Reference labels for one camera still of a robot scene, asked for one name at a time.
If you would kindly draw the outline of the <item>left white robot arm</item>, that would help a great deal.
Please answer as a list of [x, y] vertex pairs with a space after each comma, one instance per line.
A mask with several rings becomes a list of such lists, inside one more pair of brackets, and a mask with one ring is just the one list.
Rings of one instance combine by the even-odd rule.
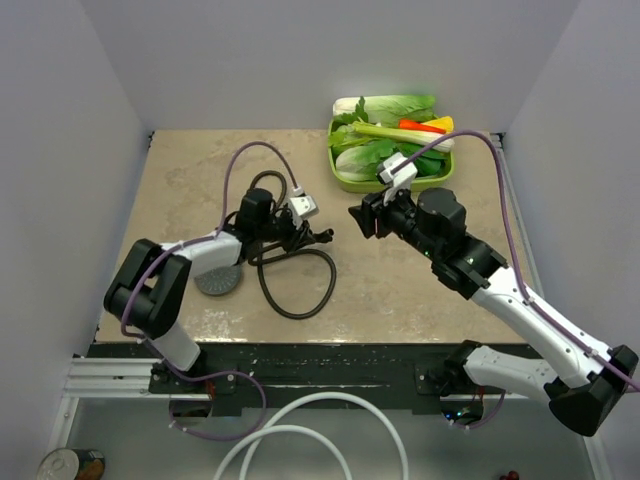
[[207, 368], [198, 362], [200, 347], [179, 323], [188, 282], [244, 262], [262, 272], [269, 263], [302, 254], [317, 255], [330, 267], [329, 286], [320, 304], [304, 314], [279, 311], [295, 320], [316, 315], [330, 299], [337, 280], [332, 258], [312, 247], [329, 243], [334, 236], [332, 229], [311, 230], [309, 218], [317, 211], [309, 195], [293, 196], [277, 205], [269, 191], [252, 188], [243, 196], [239, 209], [223, 218], [220, 229], [205, 237], [165, 244], [136, 241], [107, 289], [103, 307], [123, 327], [137, 328], [174, 366], [171, 378], [177, 386], [196, 392], [206, 383]]

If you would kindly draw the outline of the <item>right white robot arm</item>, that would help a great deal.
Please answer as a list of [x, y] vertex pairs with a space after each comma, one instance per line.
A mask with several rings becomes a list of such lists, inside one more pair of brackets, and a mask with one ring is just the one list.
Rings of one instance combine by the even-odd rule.
[[524, 295], [506, 259], [467, 232], [466, 210], [452, 191], [428, 189], [416, 200], [406, 190], [390, 201], [384, 197], [368, 194], [349, 208], [363, 236], [397, 235], [430, 260], [444, 286], [502, 320], [540, 356], [509, 355], [466, 340], [427, 373], [438, 395], [495, 387], [544, 403], [569, 430], [594, 436], [625, 394], [624, 379], [634, 373], [638, 355], [625, 345], [609, 347], [564, 317], [558, 328], [546, 321], [552, 308], [537, 295]]

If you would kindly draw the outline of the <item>grey shower head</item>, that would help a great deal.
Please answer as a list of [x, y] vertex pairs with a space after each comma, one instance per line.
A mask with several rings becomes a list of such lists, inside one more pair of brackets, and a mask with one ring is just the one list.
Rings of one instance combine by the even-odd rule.
[[242, 267], [234, 265], [202, 273], [194, 278], [194, 283], [204, 295], [221, 297], [233, 292], [239, 286], [242, 277]]

